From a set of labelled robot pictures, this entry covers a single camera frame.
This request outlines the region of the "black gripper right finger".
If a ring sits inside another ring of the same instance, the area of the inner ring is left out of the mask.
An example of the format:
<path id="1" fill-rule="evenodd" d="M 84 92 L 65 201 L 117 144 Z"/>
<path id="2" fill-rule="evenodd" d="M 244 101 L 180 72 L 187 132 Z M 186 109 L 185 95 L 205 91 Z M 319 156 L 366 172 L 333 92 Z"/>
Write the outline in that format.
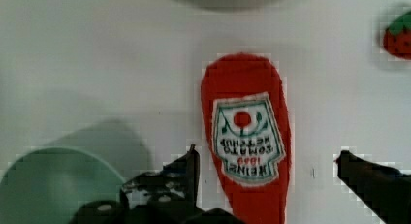
<path id="1" fill-rule="evenodd" d="M 410 224 L 410 175 L 342 150 L 337 177 L 386 224 Z"/>

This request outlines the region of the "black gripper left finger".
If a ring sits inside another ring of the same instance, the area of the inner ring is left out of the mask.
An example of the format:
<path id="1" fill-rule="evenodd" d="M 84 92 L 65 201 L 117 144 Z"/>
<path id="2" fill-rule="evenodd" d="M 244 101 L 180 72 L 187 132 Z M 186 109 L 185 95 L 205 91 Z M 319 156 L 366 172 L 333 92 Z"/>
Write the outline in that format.
<path id="1" fill-rule="evenodd" d="M 200 155 L 194 144 L 160 171 L 141 173 L 125 182 L 120 203 L 126 218 L 194 218 L 200 180 Z"/>

